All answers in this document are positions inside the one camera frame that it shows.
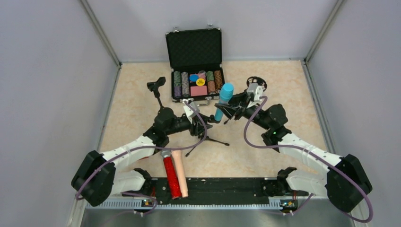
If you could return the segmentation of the black tripod clip mic stand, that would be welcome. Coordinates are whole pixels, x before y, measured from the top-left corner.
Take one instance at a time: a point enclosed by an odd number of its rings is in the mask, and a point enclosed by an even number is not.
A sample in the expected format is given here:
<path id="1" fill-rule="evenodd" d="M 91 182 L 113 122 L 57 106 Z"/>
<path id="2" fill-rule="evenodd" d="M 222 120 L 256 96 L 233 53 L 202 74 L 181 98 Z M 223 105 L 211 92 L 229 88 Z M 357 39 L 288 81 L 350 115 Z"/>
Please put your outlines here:
<path id="1" fill-rule="evenodd" d="M 222 141 L 213 139 L 213 138 L 211 138 L 211 137 L 208 136 L 208 135 L 205 136 L 205 132 L 202 132 L 201 134 L 198 135 L 198 139 L 199 139 L 199 140 L 201 140 L 201 139 L 203 139 L 203 138 L 205 138 L 205 141 L 210 141 L 210 142 L 215 142 L 215 143 L 223 144 L 224 146 L 230 146 L 229 143 L 226 143 L 226 142 L 222 142 Z M 185 157 L 188 157 L 188 156 L 193 152 L 193 150 L 196 149 L 196 148 L 197 148 L 197 146 L 191 148 L 191 149 L 185 154 Z"/>

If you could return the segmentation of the blue toy microphone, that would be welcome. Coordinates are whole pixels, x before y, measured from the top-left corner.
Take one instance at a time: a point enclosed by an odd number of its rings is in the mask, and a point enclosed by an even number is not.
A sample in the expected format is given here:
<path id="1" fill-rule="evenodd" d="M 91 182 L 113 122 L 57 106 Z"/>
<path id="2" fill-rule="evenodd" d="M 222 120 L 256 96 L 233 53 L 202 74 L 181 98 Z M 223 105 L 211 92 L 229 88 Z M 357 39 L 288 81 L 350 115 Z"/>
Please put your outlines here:
<path id="1" fill-rule="evenodd" d="M 231 83 L 225 83 L 219 93 L 219 104 L 227 104 L 233 96 L 234 86 Z M 223 111 L 216 109 L 214 119 L 218 122 L 222 120 Z"/>

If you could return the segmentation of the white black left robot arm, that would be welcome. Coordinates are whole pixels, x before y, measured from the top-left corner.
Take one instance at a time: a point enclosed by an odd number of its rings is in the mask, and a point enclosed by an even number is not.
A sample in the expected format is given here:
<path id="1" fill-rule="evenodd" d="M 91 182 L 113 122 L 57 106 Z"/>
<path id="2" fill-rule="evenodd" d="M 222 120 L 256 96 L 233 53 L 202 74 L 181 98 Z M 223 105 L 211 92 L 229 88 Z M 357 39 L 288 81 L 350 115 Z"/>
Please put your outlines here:
<path id="1" fill-rule="evenodd" d="M 206 116 L 198 108 L 184 106 L 178 117 L 168 107 L 159 109 L 154 123 L 136 140 L 110 151 L 90 151 L 75 173 L 71 186 L 76 190 L 76 200 L 86 200 L 98 206 L 112 195 L 139 192 L 145 184 L 143 171 L 124 169 L 136 161 L 168 150 L 169 135 L 189 131 L 198 136 L 212 128 L 213 116 Z"/>

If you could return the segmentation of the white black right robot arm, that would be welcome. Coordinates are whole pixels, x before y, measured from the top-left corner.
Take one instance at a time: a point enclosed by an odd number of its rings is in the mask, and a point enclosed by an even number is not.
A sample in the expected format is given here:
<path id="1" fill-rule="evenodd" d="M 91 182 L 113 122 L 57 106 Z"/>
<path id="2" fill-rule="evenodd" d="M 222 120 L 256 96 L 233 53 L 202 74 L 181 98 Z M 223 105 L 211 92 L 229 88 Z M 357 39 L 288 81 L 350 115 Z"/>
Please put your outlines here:
<path id="1" fill-rule="evenodd" d="M 373 187 L 360 160 L 352 154 L 343 157 L 324 151 L 301 139 L 285 127 L 288 118 L 283 105 L 275 104 L 263 110 L 267 97 L 261 99 L 248 107 L 250 99 L 246 93 L 241 93 L 227 104 L 217 103 L 215 106 L 229 119 L 244 117 L 248 120 L 243 135 L 251 147 L 272 148 L 317 172 L 314 175 L 296 168 L 285 169 L 283 178 L 291 190 L 323 196 L 344 213 L 350 213 L 365 201 L 369 215 L 373 215 L 368 197 Z"/>

